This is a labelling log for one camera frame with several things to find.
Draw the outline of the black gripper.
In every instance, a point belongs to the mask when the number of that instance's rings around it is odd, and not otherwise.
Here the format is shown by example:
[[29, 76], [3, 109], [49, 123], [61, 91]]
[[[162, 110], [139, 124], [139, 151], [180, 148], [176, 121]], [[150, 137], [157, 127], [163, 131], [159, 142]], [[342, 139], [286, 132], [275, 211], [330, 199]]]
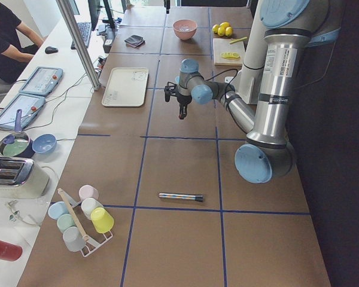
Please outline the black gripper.
[[176, 86], [174, 96], [179, 103], [179, 119], [184, 120], [187, 116], [187, 106], [191, 103], [191, 94], [188, 90], [183, 89], [180, 86]]

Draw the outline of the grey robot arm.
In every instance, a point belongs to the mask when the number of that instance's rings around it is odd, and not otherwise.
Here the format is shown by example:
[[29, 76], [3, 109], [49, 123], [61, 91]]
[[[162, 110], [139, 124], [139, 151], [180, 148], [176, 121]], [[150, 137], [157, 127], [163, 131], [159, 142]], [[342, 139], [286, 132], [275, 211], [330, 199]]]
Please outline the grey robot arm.
[[185, 59], [166, 100], [177, 99], [180, 119], [191, 102], [219, 101], [247, 135], [235, 153], [239, 174], [254, 184], [286, 175], [296, 162], [285, 124], [300, 58], [305, 48], [335, 42], [344, 9], [344, 1], [259, 1], [237, 76], [208, 81]]

